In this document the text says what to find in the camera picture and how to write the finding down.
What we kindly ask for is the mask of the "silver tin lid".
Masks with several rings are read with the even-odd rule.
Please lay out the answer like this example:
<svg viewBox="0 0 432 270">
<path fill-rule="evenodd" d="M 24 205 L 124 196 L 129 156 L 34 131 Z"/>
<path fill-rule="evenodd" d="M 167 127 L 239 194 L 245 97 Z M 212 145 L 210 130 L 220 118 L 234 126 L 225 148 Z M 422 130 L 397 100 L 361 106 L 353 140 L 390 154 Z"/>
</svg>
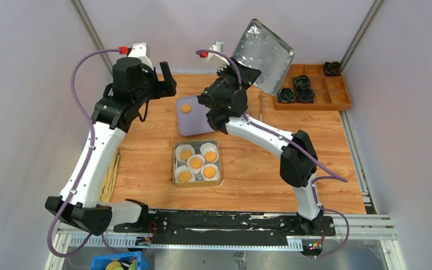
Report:
<svg viewBox="0 0 432 270">
<path fill-rule="evenodd" d="M 261 71 L 253 83 L 269 96 L 278 94 L 294 58 L 292 47 L 258 19 L 251 19 L 232 57 L 247 68 Z"/>
</svg>

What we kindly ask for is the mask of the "orange cookie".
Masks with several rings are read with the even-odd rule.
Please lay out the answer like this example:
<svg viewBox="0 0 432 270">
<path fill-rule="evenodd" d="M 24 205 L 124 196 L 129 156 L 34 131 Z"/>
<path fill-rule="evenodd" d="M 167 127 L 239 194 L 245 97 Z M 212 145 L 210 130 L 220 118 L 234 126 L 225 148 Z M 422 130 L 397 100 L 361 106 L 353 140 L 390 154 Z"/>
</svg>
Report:
<svg viewBox="0 0 432 270">
<path fill-rule="evenodd" d="M 182 183 L 186 183 L 186 182 L 189 182 L 191 179 L 192 179 L 192 173 L 190 173 L 189 171 L 187 171 L 187 170 L 184 170 L 184 171 L 181 171 L 179 174 L 178 174 L 178 180 L 180 181 L 180 182 L 182 182 Z"/>
<path fill-rule="evenodd" d="M 181 106 L 181 112 L 183 112 L 183 113 L 185 113 L 185 114 L 188 114 L 188 113 L 190 113 L 191 112 L 191 110 L 192 110 L 192 106 L 190 105 L 190 104 L 183 104 L 182 106 Z"/>
<path fill-rule="evenodd" d="M 217 170 L 212 167 L 212 166 L 206 166 L 203 170 L 202 170 L 203 176 L 205 178 L 213 178 L 216 176 L 217 174 Z"/>
<path fill-rule="evenodd" d="M 203 161 L 199 157 L 193 157 L 190 160 L 190 167 L 193 169 L 200 169 L 203 166 Z"/>
<path fill-rule="evenodd" d="M 204 154 L 204 158 L 207 162 L 213 163 L 217 161 L 218 154 L 215 151 L 208 151 Z"/>
<path fill-rule="evenodd" d="M 180 152 L 179 157 L 181 158 L 181 160 L 183 161 L 187 161 L 190 157 L 192 156 L 192 152 L 188 149 L 184 149 Z"/>
</svg>

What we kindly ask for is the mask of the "metal tongs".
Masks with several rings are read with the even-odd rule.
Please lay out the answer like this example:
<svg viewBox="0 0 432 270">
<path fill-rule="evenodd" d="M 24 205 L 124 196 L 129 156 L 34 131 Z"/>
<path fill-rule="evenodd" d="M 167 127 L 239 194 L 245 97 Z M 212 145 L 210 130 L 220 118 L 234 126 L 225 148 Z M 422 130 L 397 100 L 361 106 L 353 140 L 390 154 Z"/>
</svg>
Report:
<svg viewBox="0 0 432 270">
<path fill-rule="evenodd" d="M 263 105 L 264 105 L 264 97 L 262 91 L 259 92 L 259 121 L 263 120 Z"/>
</svg>

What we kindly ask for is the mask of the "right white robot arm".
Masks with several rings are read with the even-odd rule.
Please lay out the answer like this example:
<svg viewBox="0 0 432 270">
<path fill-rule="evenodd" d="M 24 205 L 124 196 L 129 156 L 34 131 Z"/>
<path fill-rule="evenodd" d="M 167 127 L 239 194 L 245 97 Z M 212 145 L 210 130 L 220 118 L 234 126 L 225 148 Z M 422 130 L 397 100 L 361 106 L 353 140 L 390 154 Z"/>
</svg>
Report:
<svg viewBox="0 0 432 270">
<path fill-rule="evenodd" d="M 198 103 L 209 109 L 209 126 L 245 139 L 279 159 L 280 176 L 295 192 L 300 230 L 306 235 L 314 234 L 321 228 L 323 211 L 309 183 L 315 178 L 318 158 L 308 134 L 302 130 L 279 130 L 249 116 L 247 90 L 261 76 L 261 70 L 244 66 L 234 57 L 213 49 L 198 49 L 196 54 L 208 61 L 215 57 L 223 62 L 217 79 L 197 96 Z"/>
</svg>

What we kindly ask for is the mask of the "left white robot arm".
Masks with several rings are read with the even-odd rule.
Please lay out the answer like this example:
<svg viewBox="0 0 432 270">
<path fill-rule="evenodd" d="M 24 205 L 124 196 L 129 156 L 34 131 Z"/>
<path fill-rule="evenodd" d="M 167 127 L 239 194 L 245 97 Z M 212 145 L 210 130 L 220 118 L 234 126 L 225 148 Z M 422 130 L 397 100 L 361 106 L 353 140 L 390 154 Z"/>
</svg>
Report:
<svg viewBox="0 0 432 270">
<path fill-rule="evenodd" d="M 132 199 L 104 203 L 100 200 L 100 188 L 132 122 L 144 122 L 149 102 L 173 97 L 177 86 L 167 62 L 160 63 L 163 78 L 158 78 L 146 43 L 120 47 L 117 52 L 121 58 L 112 67 L 112 82 L 105 87 L 94 111 L 84 114 L 89 134 L 78 163 L 60 194 L 48 197 L 45 203 L 55 222 L 95 236 L 121 224 L 136 232 L 148 229 L 150 217 L 146 204 Z"/>
</svg>

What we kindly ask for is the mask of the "lavender tray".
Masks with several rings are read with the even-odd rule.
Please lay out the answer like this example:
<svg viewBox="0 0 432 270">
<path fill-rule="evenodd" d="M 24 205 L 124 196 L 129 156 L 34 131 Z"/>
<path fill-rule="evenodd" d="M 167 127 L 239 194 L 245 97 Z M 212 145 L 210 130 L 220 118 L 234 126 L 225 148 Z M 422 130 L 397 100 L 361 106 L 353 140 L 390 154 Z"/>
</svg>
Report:
<svg viewBox="0 0 432 270">
<path fill-rule="evenodd" d="M 188 114 L 181 112 L 183 104 L 190 104 L 192 106 L 191 112 Z M 181 135 L 195 136 L 214 132 L 206 117 L 210 109 L 198 103 L 197 95 L 181 97 L 176 100 L 175 106 L 178 130 Z"/>
</svg>

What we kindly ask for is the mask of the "white paper cupcake liner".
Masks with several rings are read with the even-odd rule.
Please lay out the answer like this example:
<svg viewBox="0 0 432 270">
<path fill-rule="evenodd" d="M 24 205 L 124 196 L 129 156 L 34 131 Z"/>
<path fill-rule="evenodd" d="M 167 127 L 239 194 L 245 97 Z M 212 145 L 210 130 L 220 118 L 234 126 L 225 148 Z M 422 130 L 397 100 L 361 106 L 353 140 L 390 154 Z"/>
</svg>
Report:
<svg viewBox="0 0 432 270">
<path fill-rule="evenodd" d="M 214 167 L 214 168 L 217 170 L 217 174 L 216 174 L 215 177 L 213 177 L 213 178 L 205 178 L 205 177 L 203 176 L 203 169 L 204 169 L 205 167 L 207 167 L 207 166 Z M 201 169 L 201 175 L 202 175 L 203 180 L 205 180 L 205 181 L 217 181 L 217 180 L 219 180 L 220 177 L 221 177 L 221 174 L 220 174 L 219 168 L 218 168 L 216 165 L 214 165 L 214 164 L 206 164 L 206 165 L 204 165 L 204 166 L 202 167 L 202 169 Z"/>
<path fill-rule="evenodd" d="M 182 182 L 180 182 L 180 181 L 178 180 L 177 177 L 178 177 L 178 174 L 179 174 L 181 171 L 184 171 L 184 170 L 187 170 L 187 171 L 189 171 L 190 173 L 192 173 L 192 179 L 191 179 L 189 182 L 186 182 L 186 183 L 190 183 L 190 182 L 194 182 L 194 181 L 196 181 L 196 177 L 195 177 L 195 175 L 193 174 L 193 172 L 191 172 L 187 166 L 183 165 L 183 166 L 179 166 L 179 167 L 177 167 L 177 168 L 175 169 L 175 171 L 174 171 L 174 181 L 175 181 L 175 183 L 182 183 Z"/>
<path fill-rule="evenodd" d="M 218 148 L 215 144 L 207 142 L 207 143 L 203 143 L 200 146 L 200 154 L 202 154 L 202 156 L 204 156 L 204 154 L 208 151 L 215 151 L 218 154 L 218 159 L 219 159 Z"/>
<path fill-rule="evenodd" d="M 188 167 L 189 170 L 192 171 L 193 173 L 198 173 L 198 172 L 202 169 L 203 166 L 202 166 L 200 169 L 193 169 L 193 168 L 190 167 L 190 160 L 191 160 L 192 158 L 195 158 L 195 157 L 200 158 L 200 159 L 204 162 L 204 163 L 203 163 L 203 166 L 204 166 L 204 164 L 205 164 L 205 158 L 204 158 L 202 155 L 200 155 L 200 154 L 196 154 L 196 155 L 192 155 L 192 156 L 187 160 L 187 167 Z"/>
<path fill-rule="evenodd" d="M 186 161 L 181 160 L 181 158 L 179 157 L 180 152 L 181 152 L 182 150 L 184 150 L 184 149 L 188 149 L 188 150 L 190 150 L 190 151 L 192 152 L 192 155 L 194 155 L 194 154 L 196 153 L 194 147 L 193 147 L 192 145 L 190 145 L 190 144 L 182 144 L 182 145 L 177 146 L 177 147 L 175 148 L 175 157 L 176 157 L 176 159 L 177 159 L 178 161 L 180 161 L 180 162 L 186 162 Z"/>
</svg>

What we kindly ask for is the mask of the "gold cookie tin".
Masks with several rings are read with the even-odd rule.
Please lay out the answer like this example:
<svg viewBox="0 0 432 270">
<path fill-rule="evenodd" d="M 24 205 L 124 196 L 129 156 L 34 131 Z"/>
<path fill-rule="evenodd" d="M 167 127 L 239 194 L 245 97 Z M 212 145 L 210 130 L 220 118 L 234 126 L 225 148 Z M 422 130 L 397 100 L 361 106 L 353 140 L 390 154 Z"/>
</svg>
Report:
<svg viewBox="0 0 432 270">
<path fill-rule="evenodd" d="M 214 139 L 177 142 L 173 149 L 173 183 L 178 188 L 219 186 L 222 161 Z"/>
</svg>

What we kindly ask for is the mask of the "wooden compartment organizer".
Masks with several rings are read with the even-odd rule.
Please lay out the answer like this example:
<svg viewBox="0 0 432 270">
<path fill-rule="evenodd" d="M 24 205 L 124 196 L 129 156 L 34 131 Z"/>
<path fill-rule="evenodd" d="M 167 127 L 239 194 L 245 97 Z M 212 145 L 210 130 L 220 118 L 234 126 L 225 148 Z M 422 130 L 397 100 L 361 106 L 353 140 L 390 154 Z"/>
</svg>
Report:
<svg viewBox="0 0 432 270">
<path fill-rule="evenodd" d="M 272 98 L 275 110 L 320 110 L 347 111 L 352 106 L 343 76 L 325 76 L 322 64 L 292 64 L 283 80 L 282 88 L 292 88 L 292 78 L 306 75 L 315 92 L 313 103 L 280 103 L 276 96 Z"/>
</svg>

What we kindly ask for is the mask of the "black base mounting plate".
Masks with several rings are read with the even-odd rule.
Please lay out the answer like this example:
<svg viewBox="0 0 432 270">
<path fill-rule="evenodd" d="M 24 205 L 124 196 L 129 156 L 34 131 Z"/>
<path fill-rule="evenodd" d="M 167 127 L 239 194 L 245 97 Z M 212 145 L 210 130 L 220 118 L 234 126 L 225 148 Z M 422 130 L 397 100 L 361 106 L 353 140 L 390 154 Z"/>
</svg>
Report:
<svg viewBox="0 0 432 270">
<path fill-rule="evenodd" d="M 148 233 L 155 244 L 183 246 L 287 246 L 289 237 L 335 236 L 333 218 L 303 221 L 294 213 L 152 210 L 144 222 L 115 225 L 113 232 Z"/>
</svg>

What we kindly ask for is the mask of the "blue plastic bin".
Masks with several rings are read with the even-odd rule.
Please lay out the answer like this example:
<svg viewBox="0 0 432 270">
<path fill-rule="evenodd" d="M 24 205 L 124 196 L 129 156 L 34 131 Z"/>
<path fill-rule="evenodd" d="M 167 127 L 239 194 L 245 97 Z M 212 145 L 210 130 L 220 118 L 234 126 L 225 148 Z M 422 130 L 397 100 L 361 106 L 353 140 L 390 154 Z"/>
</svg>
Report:
<svg viewBox="0 0 432 270">
<path fill-rule="evenodd" d="M 101 255 L 92 258 L 91 270 L 101 269 L 150 269 L 140 251 Z"/>
</svg>

